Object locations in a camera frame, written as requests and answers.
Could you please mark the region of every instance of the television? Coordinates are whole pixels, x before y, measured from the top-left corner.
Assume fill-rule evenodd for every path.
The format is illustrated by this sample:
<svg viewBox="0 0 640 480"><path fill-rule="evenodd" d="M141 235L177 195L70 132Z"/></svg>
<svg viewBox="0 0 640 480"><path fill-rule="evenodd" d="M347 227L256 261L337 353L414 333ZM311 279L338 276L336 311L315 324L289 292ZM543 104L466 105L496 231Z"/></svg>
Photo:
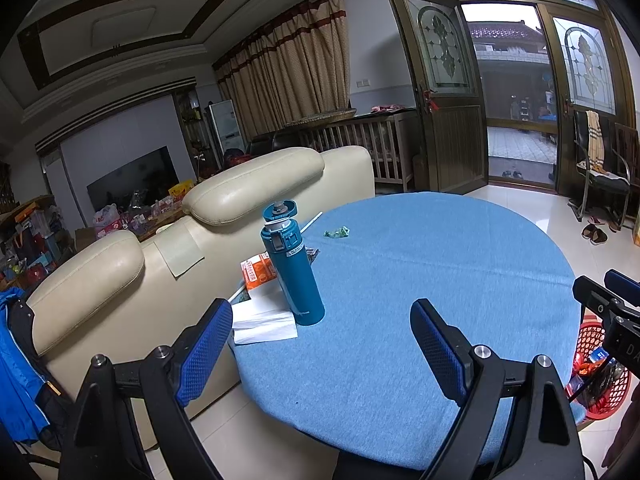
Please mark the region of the television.
<svg viewBox="0 0 640 480"><path fill-rule="evenodd" d="M135 190L141 191L143 205L153 205L169 194L169 188L178 184L169 150L159 150L140 156L117 170L100 177L86 187L94 210L100 211L115 204L119 211L129 208Z"/></svg>

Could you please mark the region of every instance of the red ribbon on door handle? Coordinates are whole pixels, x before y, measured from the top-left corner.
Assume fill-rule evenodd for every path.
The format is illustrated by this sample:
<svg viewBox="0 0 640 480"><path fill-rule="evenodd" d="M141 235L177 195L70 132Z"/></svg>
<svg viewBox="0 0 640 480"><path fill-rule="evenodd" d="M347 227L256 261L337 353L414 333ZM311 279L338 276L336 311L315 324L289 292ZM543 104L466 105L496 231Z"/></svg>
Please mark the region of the red ribbon on door handle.
<svg viewBox="0 0 640 480"><path fill-rule="evenodd" d="M422 97L424 97L424 103L427 105L429 113L439 110L438 105L433 101L431 97L431 90L423 90Z"/></svg>

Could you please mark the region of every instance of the thermos bottle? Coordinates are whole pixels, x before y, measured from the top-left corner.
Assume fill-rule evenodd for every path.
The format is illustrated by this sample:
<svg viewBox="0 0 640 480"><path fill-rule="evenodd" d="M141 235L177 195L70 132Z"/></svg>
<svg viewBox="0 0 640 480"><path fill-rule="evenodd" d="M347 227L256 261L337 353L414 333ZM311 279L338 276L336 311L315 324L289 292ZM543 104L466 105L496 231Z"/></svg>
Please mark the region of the thermos bottle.
<svg viewBox="0 0 640 480"><path fill-rule="evenodd" d="M324 317L324 305L298 222L292 218L297 212L293 200L271 204L262 213L266 223L260 235L296 323L313 325Z"/></svg>

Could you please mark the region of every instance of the beige curtain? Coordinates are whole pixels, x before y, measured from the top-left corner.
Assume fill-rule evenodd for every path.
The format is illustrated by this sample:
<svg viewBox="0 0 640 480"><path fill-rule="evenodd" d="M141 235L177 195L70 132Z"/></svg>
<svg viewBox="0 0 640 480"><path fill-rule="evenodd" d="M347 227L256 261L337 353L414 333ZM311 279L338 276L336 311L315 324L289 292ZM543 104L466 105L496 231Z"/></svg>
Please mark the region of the beige curtain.
<svg viewBox="0 0 640 480"><path fill-rule="evenodd" d="M306 0L213 65L247 140L320 112L348 108L349 45L343 0Z"/></svg>

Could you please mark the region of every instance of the white stick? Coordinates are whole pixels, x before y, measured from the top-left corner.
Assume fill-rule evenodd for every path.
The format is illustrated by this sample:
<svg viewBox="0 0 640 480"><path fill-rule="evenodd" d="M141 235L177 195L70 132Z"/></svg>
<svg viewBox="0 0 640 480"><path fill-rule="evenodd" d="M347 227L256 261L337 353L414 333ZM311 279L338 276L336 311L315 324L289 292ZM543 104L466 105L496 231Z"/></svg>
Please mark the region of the white stick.
<svg viewBox="0 0 640 480"><path fill-rule="evenodd" d="M305 232L306 228L308 228L313 222L318 220L321 214L322 214L322 211L319 212L316 216L314 216L302 229L300 229L300 233L302 234L303 232ZM243 283L242 286L238 290L236 290L232 294L231 298L229 298L227 301L231 303L235 298L240 296L240 294L242 294L245 291L245 289L246 289L246 283Z"/></svg>

